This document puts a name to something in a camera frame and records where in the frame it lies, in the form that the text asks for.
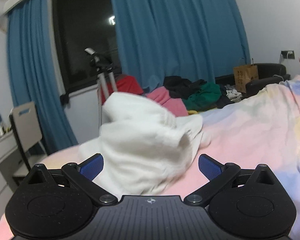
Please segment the white sweatpants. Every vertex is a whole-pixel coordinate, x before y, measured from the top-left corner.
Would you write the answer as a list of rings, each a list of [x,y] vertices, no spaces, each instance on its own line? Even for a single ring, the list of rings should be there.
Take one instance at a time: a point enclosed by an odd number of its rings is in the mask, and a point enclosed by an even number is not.
[[[84,159],[102,155],[104,168],[93,182],[117,198],[162,193],[211,142],[201,115],[176,117],[144,96],[114,92],[102,113],[108,122],[79,153]]]

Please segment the pastel bed sheet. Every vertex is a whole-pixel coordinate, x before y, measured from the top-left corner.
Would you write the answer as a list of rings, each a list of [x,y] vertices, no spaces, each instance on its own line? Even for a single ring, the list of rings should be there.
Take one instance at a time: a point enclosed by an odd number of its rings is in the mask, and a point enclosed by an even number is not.
[[[210,145],[162,193],[95,206],[62,174],[86,160],[80,146],[69,148],[31,168],[8,201],[0,239],[300,239],[300,76],[199,115]],[[189,206],[184,198],[209,182],[201,154],[241,172],[208,206]]]

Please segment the green garment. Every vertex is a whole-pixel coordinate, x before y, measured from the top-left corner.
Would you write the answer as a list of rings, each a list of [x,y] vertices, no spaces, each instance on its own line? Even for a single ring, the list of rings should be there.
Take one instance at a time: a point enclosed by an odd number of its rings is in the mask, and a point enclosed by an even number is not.
[[[206,83],[187,99],[183,99],[183,103],[188,111],[202,112],[213,106],[221,96],[219,85]]]

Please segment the beige black chair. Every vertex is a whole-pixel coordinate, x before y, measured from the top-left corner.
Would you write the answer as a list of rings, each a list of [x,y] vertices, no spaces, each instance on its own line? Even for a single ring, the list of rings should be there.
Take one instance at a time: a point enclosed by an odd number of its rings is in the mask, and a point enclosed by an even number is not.
[[[33,101],[14,107],[9,119],[23,160],[12,176],[19,185],[31,168],[47,157],[47,152],[42,144],[43,135]]]

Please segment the pink garment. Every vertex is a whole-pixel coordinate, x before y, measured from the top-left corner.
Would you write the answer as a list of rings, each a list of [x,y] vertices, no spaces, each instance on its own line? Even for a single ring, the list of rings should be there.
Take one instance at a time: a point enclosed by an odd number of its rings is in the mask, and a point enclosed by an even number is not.
[[[148,93],[146,97],[162,105],[177,117],[189,115],[183,101],[180,98],[170,97],[170,93],[165,87],[156,88]]]

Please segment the black garment pile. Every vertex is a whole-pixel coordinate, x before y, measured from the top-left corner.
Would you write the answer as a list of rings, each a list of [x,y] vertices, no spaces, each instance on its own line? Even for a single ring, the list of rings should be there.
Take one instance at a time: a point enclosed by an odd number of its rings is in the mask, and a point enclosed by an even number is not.
[[[207,82],[202,79],[191,82],[190,80],[184,79],[180,76],[167,76],[164,79],[164,87],[169,91],[170,97],[174,99],[180,98],[181,100],[187,99],[189,96],[194,94],[201,85],[204,85],[206,83],[211,83],[211,82]],[[205,111],[214,108],[222,109],[223,107],[232,104],[232,101],[227,97],[226,88],[223,85],[219,85],[219,87],[222,96],[213,106],[211,106]]]

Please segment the red garment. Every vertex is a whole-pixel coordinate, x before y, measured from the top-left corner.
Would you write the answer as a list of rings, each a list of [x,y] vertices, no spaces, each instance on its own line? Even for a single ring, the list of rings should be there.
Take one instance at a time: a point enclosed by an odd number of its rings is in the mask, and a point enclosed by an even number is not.
[[[133,76],[121,74],[115,78],[115,83],[118,92],[125,92],[136,95],[142,95],[144,93],[138,81]]]

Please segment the brown paper bag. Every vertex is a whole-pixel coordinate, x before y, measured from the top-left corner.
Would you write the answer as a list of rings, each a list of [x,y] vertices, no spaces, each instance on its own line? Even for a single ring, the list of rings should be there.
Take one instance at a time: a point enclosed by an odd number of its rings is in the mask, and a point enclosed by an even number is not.
[[[258,80],[258,68],[256,64],[245,64],[243,58],[239,59],[238,64],[233,68],[236,90],[246,93],[246,84]]]

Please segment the blue left curtain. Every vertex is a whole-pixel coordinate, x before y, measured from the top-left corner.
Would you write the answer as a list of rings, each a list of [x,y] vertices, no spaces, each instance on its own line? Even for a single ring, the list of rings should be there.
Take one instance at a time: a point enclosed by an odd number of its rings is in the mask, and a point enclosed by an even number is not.
[[[47,152],[75,146],[58,94],[47,0],[24,0],[8,13],[7,64],[13,105],[35,103]]]

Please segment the blue curtain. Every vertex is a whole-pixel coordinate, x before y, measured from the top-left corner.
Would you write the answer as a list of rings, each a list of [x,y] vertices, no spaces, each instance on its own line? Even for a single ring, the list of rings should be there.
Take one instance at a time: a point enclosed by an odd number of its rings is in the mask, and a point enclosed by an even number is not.
[[[154,90],[167,76],[229,75],[250,62],[235,0],[111,0],[123,71]]]
[[[75,146],[58,94],[47,0],[24,0],[8,13],[7,64],[13,105],[35,103],[47,152]]]

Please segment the silver tripod stand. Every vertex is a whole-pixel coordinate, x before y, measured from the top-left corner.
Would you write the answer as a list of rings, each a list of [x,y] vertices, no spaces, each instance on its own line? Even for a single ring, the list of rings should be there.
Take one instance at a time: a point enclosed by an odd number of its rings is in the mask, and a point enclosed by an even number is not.
[[[97,53],[92,48],[86,48],[84,50],[88,55],[91,56],[90,65],[96,69],[97,73],[97,99],[98,99],[98,128],[102,125],[102,94],[107,100],[110,93],[106,81],[105,74],[108,74],[109,81],[114,92],[117,92],[117,85],[114,77],[114,66],[110,58],[106,57],[101,53]]]

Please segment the black sofa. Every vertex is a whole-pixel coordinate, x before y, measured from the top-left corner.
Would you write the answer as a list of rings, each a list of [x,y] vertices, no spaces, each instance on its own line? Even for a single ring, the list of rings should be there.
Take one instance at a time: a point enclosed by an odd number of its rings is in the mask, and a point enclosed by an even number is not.
[[[279,84],[281,81],[290,80],[290,75],[282,64],[257,63],[256,65],[258,68],[258,80],[246,84],[246,93],[243,93],[246,98],[256,95],[269,84]],[[234,74],[216,77],[215,82],[217,84],[235,86]]]

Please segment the blue right curtain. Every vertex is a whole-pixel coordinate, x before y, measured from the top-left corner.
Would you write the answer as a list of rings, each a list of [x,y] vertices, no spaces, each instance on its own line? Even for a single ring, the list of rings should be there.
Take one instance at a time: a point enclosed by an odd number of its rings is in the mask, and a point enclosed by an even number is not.
[[[235,0],[111,0],[123,71],[154,90],[167,76],[229,75],[250,62]]]

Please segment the dark window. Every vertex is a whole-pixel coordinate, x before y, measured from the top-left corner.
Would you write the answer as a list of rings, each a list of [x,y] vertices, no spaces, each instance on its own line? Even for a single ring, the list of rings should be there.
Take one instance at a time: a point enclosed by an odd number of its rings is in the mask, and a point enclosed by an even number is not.
[[[61,82],[68,93],[96,83],[91,48],[110,60],[115,76],[122,73],[111,0],[51,0],[55,48]]]

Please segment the wall socket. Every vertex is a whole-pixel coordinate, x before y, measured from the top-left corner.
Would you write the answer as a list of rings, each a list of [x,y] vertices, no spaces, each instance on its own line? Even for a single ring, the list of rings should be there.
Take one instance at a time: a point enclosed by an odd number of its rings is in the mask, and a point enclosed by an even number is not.
[[[281,55],[283,59],[295,59],[295,53],[293,50],[282,50]]]

